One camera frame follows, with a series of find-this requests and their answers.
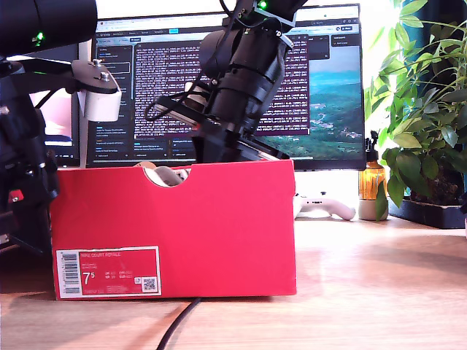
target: black planter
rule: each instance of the black planter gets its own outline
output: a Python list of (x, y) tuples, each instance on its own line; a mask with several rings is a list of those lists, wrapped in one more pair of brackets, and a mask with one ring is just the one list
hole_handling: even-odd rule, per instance
[(435, 206), (404, 199), (398, 208), (389, 200), (389, 214), (433, 228), (466, 228), (466, 217), (460, 206)]

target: light-colored wooden surface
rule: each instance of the light-colored wooden surface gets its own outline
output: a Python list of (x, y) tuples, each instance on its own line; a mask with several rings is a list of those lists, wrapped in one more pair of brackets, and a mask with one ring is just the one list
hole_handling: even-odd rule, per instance
[[(205, 300), (167, 349), (467, 349), (464, 230), (304, 218), (296, 246), (296, 296)], [(188, 304), (56, 302), (43, 264), (0, 264), (1, 350), (155, 349)]]

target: white game controller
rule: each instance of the white game controller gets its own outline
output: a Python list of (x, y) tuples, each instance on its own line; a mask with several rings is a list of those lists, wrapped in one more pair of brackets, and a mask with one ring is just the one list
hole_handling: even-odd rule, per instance
[(293, 198), (293, 217), (296, 218), (300, 213), (311, 212), (314, 210), (324, 210), (330, 215), (335, 214), (344, 220), (351, 220), (355, 217), (355, 209), (349, 208), (345, 204), (329, 198), (307, 198), (296, 195)]

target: computer monitor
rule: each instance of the computer monitor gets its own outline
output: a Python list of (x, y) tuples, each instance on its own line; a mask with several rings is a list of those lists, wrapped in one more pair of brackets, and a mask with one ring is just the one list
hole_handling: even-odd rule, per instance
[[(78, 59), (78, 45), (73, 44), (29, 55), (55, 61), (72, 62)], [(37, 105), (48, 91), (31, 94)], [(78, 98), (65, 89), (55, 93), (41, 108), (45, 119), (45, 144), (54, 151), (59, 166), (80, 165), (80, 107)]]
[[(365, 167), (359, 5), (306, 7), (297, 14), (286, 77), (257, 136), (295, 159), (297, 170)], [(203, 38), (224, 13), (100, 20), (93, 58), (123, 92), (116, 123), (90, 123), (88, 167), (195, 162), (192, 130), (143, 112), (158, 96), (183, 91), (199, 72)]]

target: glass bottle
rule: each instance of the glass bottle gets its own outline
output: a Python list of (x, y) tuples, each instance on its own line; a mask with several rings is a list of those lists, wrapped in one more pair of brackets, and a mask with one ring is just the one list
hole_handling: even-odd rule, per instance
[[(385, 184), (387, 195), (386, 170), (378, 163), (378, 151), (374, 149), (378, 140), (378, 134), (371, 132), (371, 139), (365, 140), (366, 145), (366, 170), (358, 174), (358, 194), (360, 205), (358, 215), (361, 220), (375, 221), (377, 219), (376, 200), (378, 188), (381, 182)], [(381, 220), (387, 219), (387, 212)]]

